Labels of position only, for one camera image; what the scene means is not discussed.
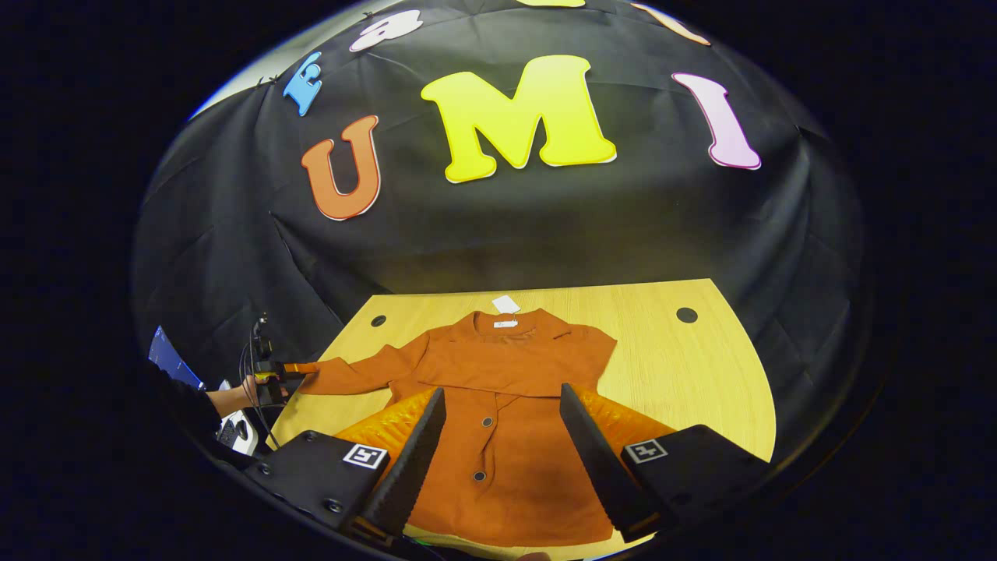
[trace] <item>letter u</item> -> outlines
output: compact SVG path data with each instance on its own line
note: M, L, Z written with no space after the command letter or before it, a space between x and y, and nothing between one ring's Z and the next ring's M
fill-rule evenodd
M357 166L357 188L352 193L343 195L336 188L329 161L334 144L331 139L319 142L301 157L301 167L308 171L315 205L326 218L334 221L352 219L366 213L377 201L381 192L381 169L371 134L377 121L376 116L369 115L343 130L343 140L353 146L353 161Z

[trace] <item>yellow letter m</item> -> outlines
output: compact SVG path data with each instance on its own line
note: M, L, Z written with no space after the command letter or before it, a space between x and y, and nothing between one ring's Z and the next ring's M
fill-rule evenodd
M585 85L588 61L568 55L535 58L522 70L512 99L472 72L451 74L423 88L424 100L440 108L452 162L451 183L491 176L496 159L482 154L481 131L511 166L522 169L543 118L547 142L540 159L550 166L604 164L616 147L602 137Z

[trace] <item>orange jacket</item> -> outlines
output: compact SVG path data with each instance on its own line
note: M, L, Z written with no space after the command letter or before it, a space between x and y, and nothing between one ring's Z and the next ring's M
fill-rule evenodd
M596 389L616 340L543 309L475 311L401 348L347 364L318 362L298 391L362 393L391 387L388 405L443 387L436 455L409 523L499 547L609 539L612 525L558 413L564 382Z

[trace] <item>pink letter i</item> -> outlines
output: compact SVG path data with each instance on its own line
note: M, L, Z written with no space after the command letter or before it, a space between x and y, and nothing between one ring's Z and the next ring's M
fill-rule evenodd
M727 89L713 80L692 74L675 73L672 74L672 79L689 88L699 102L699 108L703 110L703 116L713 134L710 158L721 166L759 169L762 159L748 146L741 124L731 105L727 103Z

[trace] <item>clothing tag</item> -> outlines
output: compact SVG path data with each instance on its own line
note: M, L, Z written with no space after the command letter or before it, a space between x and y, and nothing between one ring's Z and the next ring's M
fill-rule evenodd
M520 310L519 306L512 301L512 298L508 297L508 294L492 300L492 303L496 305L498 313L516 313Z

